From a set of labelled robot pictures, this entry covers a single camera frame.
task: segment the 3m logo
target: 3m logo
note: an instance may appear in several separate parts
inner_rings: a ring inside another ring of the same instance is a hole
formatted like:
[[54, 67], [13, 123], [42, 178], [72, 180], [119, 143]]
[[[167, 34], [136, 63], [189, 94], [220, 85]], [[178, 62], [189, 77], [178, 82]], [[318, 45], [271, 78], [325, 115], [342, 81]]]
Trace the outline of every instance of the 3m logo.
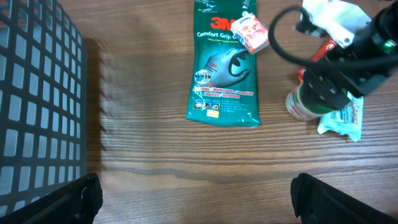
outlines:
[[231, 30], [231, 24], [235, 21], [231, 19], [230, 21], [225, 18], [213, 17], [211, 18], [211, 28], [221, 29], [221, 30]]

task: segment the black metal grid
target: black metal grid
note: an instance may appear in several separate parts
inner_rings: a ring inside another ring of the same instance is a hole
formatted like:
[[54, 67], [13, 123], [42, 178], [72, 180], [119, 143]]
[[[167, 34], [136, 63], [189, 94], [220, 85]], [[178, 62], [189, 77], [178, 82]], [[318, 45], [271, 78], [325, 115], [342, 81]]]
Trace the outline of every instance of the black metal grid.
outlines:
[[[0, 21], [9, 28], [7, 47], [0, 45], [0, 55], [6, 57], [5, 77], [4, 80], [0, 79], [0, 217], [86, 174], [87, 55], [81, 34], [56, 0], [8, 1], [12, 3], [11, 16], [0, 12]], [[38, 14], [39, 7], [41, 7], [41, 18], [35, 15]], [[28, 17], [25, 22], [23, 12]], [[17, 35], [20, 36], [19, 40], [21, 37], [25, 39], [25, 59], [16, 54], [16, 49], [23, 47], [23, 44], [18, 42]], [[15, 64], [24, 68], [23, 82], [20, 82], [21, 74], [18, 72], [16, 77], [19, 78], [14, 78]], [[56, 66], [60, 68], [59, 77], [56, 74]], [[29, 91], [30, 83], [35, 82], [34, 78], [31, 79], [31, 73], [38, 77], [37, 96]], [[17, 108], [18, 98], [21, 99], [20, 110]], [[32, 113], [28, 114], [28, 103], [29, 112], [36, 105], [35, 116]], [[56, 127], [55, 122], [58, 123], [58, 129], [53, 129]], [[13, 139], [7, 137], [7, 133], [15, 131], [17, 131], [16, 150], [9, 144]], [[25, 146], [26, 133], [27, 137], [31, 137], [32, 134], [34, 136], [31, 153], [28, 150], [29, 143]], [[57, 153], [54, 150], [54, 139], [57, 140]], [[62, 167], [65, 168], [63, 177], [60, 173]], [[12, 181], [9, 183], [7, 171], [11, 169]], [[30, 174], [27, 175], [29, 181], [26, 178], [20, 179], [20, 175], [27, 174], [29, 169]]]

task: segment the green package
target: green package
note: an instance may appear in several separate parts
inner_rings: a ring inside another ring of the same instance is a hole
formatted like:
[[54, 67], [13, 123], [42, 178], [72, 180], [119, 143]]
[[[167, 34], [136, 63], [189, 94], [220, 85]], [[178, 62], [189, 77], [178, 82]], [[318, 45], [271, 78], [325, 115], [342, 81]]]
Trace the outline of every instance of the green package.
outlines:
[[195, 0], [195, 63], [187, 119], [220, 126], [259, 126], [256, 56], [230, 31], [256, 0]]

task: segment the gray glove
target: gray glove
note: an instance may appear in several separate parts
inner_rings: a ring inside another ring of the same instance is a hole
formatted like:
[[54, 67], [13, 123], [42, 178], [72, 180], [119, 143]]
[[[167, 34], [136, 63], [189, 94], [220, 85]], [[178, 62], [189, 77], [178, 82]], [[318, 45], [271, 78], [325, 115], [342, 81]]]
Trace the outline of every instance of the gray glove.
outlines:
[[210, 74], [210, 81], [206, 84], [200, 84], [205, 87], [219, 87], [225, 88], [237, 84], [248, 77], [251, 73], [249, 69], [244, 69], [238, 74], [232, 74], [232, 65], [241, 66], [238, 58], [245, 60], [244, 54], [248, 51], [246, 49], [232, 48], [223, 53], [218, 53], [211, 56], [205, 66]]

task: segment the label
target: label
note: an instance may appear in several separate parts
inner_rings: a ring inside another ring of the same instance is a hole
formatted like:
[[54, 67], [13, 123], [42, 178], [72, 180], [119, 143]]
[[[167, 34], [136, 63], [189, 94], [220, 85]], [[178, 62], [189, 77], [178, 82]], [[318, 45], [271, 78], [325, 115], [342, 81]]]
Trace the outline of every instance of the label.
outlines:
[[205, 69], [199, 70], [198, 72], [195, 73], [193, 77], [196, 83], [199, 85], [207, 84], [211, 78], [209, 72]]
[[210, 26], [213, 29], [231, 30], [231, 24], [234, 21], [235, 21], [234, 19], [213, 17], [213, 18], [211, 18]]
[[358, 108], [359, 105], [351, 101], [343, 109], [331, 112], [331, 119], [343, 124], [358, 124]]
[[213, 111], [213, 110], [207, 110], [207, 116], [211, 117], [211, 118], [218, 118], [220, 112], [218, 111]]
[[296, 89], [292, 90], [286, 98], [286, 108], [289, 113], [296, 119], [302, 121], [310, 121], [319, 118], [322, 114], [316, 114], [309, 111], [300, 99], [300, 84]]

